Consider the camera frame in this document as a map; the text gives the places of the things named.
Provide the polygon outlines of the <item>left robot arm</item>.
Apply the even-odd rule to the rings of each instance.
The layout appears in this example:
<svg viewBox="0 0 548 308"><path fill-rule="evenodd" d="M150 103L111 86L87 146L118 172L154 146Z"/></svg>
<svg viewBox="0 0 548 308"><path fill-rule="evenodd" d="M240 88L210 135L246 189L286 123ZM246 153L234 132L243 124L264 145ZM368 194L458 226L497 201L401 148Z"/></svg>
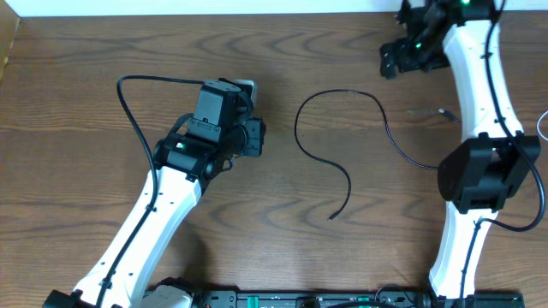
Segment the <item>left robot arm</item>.
<svg viewBox="0 0 548 308"><path fill-rule="evenodd" d="M175 231L217 175L235 157L258 157L265 124L253 116L251 80L198 81L193 113L180 116L155 148L145 148L150 171L140 196L104 255L70 294L57 290L46 307L182 307L194 295L181 287L147 289Z"/></svg>

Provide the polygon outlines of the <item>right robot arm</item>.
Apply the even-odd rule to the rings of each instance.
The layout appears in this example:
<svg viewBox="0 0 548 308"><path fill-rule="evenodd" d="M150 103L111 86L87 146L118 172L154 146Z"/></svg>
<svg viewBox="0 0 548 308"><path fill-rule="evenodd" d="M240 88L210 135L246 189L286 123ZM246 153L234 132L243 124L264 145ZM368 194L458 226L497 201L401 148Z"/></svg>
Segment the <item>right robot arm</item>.
<svg viewBox="0 0 548 308"><path fill-rule="evenodd" d="M403 2L406 34L380 50L380 73L450 68L461 109L462 141L438 166L444 231L420 307L512 307L518 294L479 294L475 273L489 229L528 176L537 176L536 136L524 132L509 98L499 50L503 5L493 1Z"/></svg>

